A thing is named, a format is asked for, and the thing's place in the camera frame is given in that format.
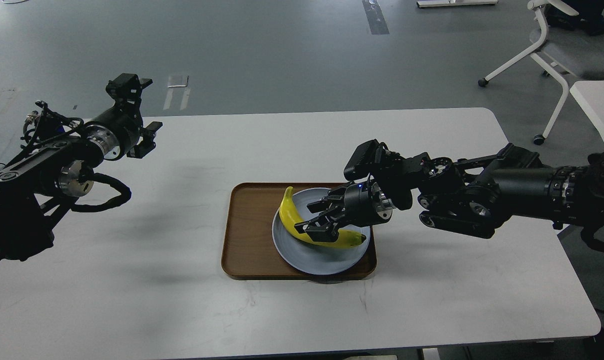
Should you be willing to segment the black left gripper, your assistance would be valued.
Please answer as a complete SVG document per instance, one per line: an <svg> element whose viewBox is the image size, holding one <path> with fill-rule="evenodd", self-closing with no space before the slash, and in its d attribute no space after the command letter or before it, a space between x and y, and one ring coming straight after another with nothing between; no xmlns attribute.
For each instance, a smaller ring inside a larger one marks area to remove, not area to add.
<svg viewBox="0 0 604 360"><path fill-rule="evenodd" d="M87 123L84 132L105 160L117 161L124 156L142 159L156 148L156 132L164 123L152 121L143 127L140 114L142 92L151 84L153 80L140 79L133 73L122 73L107 83L106 92L114 100L115 109L96 116Z"/></svg>

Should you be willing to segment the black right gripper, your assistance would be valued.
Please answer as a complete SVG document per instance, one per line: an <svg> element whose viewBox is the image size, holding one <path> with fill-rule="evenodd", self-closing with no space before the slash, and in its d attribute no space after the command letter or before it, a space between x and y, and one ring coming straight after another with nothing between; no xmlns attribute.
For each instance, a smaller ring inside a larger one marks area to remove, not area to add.
<svg viewBox="0 0 604 360"><path fill-rule="evenodd" d="M327 194L308 203L306 208L318 216L295 221L295 230L314 242L335 243L340 227L370 227L388 223L393 205L376 182L348 183L344 194Z"/></svg>

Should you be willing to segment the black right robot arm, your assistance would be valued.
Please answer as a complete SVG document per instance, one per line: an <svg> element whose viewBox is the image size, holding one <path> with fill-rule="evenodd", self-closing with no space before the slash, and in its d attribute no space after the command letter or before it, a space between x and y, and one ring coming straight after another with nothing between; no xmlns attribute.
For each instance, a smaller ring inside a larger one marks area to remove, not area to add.
<svg viewBox="0 0 604 360"><path fill-rule="evenodd" d="M604 151L587 166L550 167L539 154L511 143L494 155L453 161L424 152L405 158L375 139L359 145L344 169L346 183L309 203L314 217L296 219L292 235L327 245L349 225L387 223L412 207L430 228L489 239L512 216L581 227L588 248L604 253Z"/></svg>

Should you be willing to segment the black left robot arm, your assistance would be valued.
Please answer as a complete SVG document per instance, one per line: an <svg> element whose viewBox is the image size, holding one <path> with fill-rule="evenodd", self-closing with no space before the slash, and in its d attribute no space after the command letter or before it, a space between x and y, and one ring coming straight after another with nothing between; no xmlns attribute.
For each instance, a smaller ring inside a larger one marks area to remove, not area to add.
<svg viewBox="0 0 604 360"><path fill-rule="evenodd" d="M133 73L110 80L105 91L114 105L90 121L37 101L39 110L25 120L26 144L0 169L0 261L23 262L52 248L54 227L68 212L103 212L132 198L128 186L95 168L156 148L162 123L144 126L140 114L152 82Z"/></svg>

